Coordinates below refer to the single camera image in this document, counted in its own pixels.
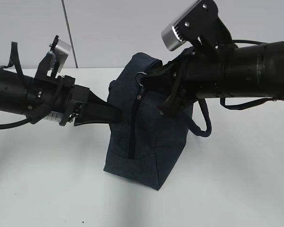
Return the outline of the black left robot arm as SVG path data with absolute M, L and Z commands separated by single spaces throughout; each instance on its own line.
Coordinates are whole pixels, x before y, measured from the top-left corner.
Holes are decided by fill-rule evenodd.
M 96 96 L 88 87 L 75 84 L 70 76 L 50 77 L 37 73 L 23 76 L 0 68 L 0 111 L 23 115 L 23 120 L 0 124 L 0 130 L 41 120 L 65 126 L 119 123 L 122 111 Z

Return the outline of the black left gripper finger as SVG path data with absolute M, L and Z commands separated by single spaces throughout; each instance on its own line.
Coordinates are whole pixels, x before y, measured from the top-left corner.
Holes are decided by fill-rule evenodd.
M 102 120 L 83 120 L 83 119 L 76 119 L 74 121 L 73 126 L 82 126 L 82 125 L 88 125 L 88 124 L 110 124 L 109 121 L 102 121 Z
M 81 111 L 82 123 L 119 123 L 122 111 L 89 92 L 88 101 Z

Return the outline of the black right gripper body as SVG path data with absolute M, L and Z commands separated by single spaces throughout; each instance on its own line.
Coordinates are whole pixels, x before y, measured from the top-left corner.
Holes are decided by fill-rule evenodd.
M 198 101 L 190 80 L 190 64 L 197 56 L 198 51 L 195 48 L 186 48 L 166 64 L 166 77 L 170 88 L 166 104 L 194 104 Z

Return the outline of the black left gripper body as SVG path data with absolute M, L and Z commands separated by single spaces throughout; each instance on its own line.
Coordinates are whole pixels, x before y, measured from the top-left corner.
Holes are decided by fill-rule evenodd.
M 75 85 L 75 78 L 58 76 L 57 84 L 62 81 L 62 88 L 59 96 L 54 103 L 54 111 L 62 114 L 59 121 L 60 126 L 65 126 L 66 123 L 80 114 L 82 105 L 88 102 L 89 88 Z

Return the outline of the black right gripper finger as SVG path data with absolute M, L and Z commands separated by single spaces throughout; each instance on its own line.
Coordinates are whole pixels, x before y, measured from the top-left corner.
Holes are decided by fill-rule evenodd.
M 158 106 L 158 110 L 161 115 L 166 117 L 176 117 L 191 104 L 191 100 L 187 98 L 187 90 L 180 88 L 173 91 L 165 102 Z
M 148 91 L 171 92 L 175 81 L 174 73 L 177 74 L 178 63 L 169 61 L 163 65 L 159 61 L 146 70 L 146 76 L 142 77 L 142 85 Z

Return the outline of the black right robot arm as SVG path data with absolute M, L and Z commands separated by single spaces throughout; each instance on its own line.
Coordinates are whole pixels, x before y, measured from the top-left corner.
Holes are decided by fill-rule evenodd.
M 232 105 L 232 110 L 284 101 L 284 41 L 248 47 L 221 45 L 213 54 L 189 47 L 174 60 L 149 70 L 141 83 L 146 90 L 166 96 L 158 106 L 166 116 L 207 98 L 255 99 Z

